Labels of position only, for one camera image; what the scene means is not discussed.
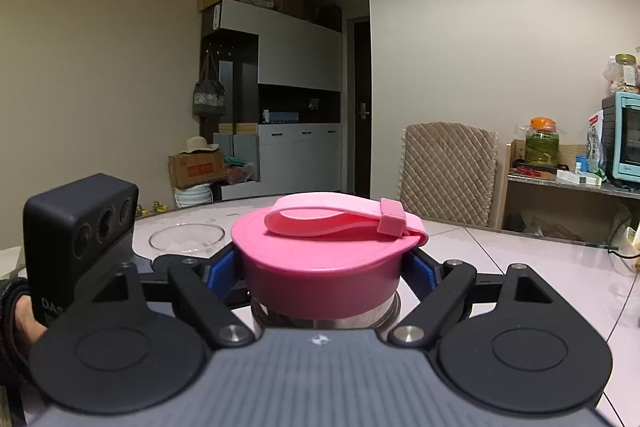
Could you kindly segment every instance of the human hand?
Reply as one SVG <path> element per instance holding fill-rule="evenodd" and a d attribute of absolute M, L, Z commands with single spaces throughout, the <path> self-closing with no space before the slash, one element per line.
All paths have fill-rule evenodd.
<path fill-rule="evenodd" d="M 40 324 L 33 316 L 31 308 L 31 297 L 23 295 L 15 303 L 15 340 L 20 352 L 26 357 L 31 350 L 31 346 L 47 331 L 47 328 Z"/>

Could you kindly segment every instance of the chair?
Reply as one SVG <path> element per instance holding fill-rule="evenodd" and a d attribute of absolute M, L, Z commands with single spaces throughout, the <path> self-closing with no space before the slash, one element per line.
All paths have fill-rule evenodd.
<path fill-rule="evenodd" d="M 399 199 L 425 217 L 487 226 L 494 193 L 498 134 L 433 122 L 402 132 Z"/>

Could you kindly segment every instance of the pink lid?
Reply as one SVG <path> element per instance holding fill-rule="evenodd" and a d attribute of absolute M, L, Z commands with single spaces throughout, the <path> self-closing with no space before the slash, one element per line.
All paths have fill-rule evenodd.
<path fill-rule="evenodd" d="M 396 290 L 401 254 L 427 241 L 400 203 L 310 192 L 235 222 L 247 287 L 290 317 L 329 320 L 369 311 Z"/>

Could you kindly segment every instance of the glass jar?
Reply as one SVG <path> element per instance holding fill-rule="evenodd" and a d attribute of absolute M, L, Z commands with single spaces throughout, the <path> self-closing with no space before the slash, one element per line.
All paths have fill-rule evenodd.
<path fill-rule="evenodd" d="M 627 53 L 616 55 L 618 78 L 612 83 L 612 90 L 639 93 L 638 66 L 636 57 Z"/>
<path fill-rule="evenodd" d="M 538 116 L 532 118 L 525 142 L 524 161 L 530 165 L 558 167 L 560 137 L 556 132 L 556 122 Z"/>

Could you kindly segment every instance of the white tabletop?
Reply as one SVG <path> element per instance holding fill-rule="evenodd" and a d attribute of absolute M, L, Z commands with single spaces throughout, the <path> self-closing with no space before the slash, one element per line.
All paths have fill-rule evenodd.
<path fill-rule="evenodd" d="M 230 228 L 238 217 L 273 204 L 277 198 L 253 198 L 226 201 L 171 212 L 136 222 L 134 251 L 153 259 L 159 255 L 148 244 L 156 230 L 175 223 L 206 222 L 222 227 L 225 238 L 214 251 L 202 252 L 210 257 L 226 245 Z M 598 410 L 613 425 L 640 425 L 640 284 L 636 274 L 619 258 L 606 250 L 553 243 L 485 230 L 466 229 L 425 221 L 430 239 L 423 247 L 437 261 L 462 259 L 479 272 L 504 273 L 511 263 L 526 263 L 538 272 L 609 342 L 614 368 L 605 396 Z M 401 282 L 401 318 L 418 303 L 408 286 Z M 493 305 L 476 305 L 474 313 L 487 312 Z M 239 317 L 251 326 L 250 312 L 238 311 Z"/>

